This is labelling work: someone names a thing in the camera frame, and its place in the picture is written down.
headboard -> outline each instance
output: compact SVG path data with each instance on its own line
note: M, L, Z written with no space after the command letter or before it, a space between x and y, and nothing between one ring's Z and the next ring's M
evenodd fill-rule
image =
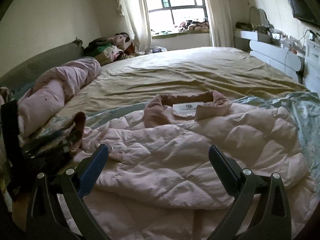
M0 78L0 87L8 87L19 99L28 89L33 87L36 79L50 68L58 67L66 62L84 56L82 41L75 41L49 49L20 65L16 66Z
M282 49L272 44L250 41L250 56L282 71L293 80L302 83L304 58L297 56L288 49Z

pink comforter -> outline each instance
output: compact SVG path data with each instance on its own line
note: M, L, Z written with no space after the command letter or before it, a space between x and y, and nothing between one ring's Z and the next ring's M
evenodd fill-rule
M45 125L65 106L67 100L100 73L100 64L94 58L70 61L43 73L18 102L21 135L27 137Z
M140 110L94 130L86 127L82 151L74 158L77 163L89 157L100 143L113 148L110 158L122 158L120 163L107 163L95 189L84 198L113 240L206 240L234 200L209 162L212 144L242 169L263 176L280 174L289 200L292 238L298 234L319 199L296 126L285 108L233 103L224 116L195 122L176 117L168 105L151 113L157 99L146 107L148 118L146 110ZM169 124L145 127L164 120L160 115ZM78 232L59 198L69 226ZM256 200L239 233L248 228Z

window frame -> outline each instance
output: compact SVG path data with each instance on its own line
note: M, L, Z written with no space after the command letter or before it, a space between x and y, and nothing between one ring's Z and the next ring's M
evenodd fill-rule
M172 10L177 10L177 9L202 8L202 9L204 10L204 17L205 17L205 18L208 18L207 7L206 7L205 0L202 0L202 5L197 5L197 1L196 1L196 0L194 0L194 2L195 2L195 5L171 6L170 0L168 0L167 2L164 2L164 0L161 0L162 8L150 10L150 11L148 11L148 12L149 12L149 13L152 13L152 12L170 10L170 12L171 12L171 17L172 17L172 24L174 24L174 17L173 17L173 12L172 12Z

window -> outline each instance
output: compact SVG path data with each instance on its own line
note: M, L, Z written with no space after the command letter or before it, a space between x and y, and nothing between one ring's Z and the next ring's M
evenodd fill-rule
M203 22L208 17L204 0L147 0L147 6L153 33L182 31L182 22Z

dresser drawer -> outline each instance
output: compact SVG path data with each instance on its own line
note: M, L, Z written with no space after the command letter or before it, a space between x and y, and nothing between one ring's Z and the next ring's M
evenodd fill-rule
M318 83L315 83L313 80L308 78L304 78L302 84L311 92L316 92L318 95L320 95L320 85Z
M306 60L312 62L314 65L320 66L320 45L313 42L307 41L306 44Z
M304 70L303 70L303 76L305 78L308 78L310 80L313 80L315 83L319 83L320 86L320 66L316 67L312 63L306 61Z

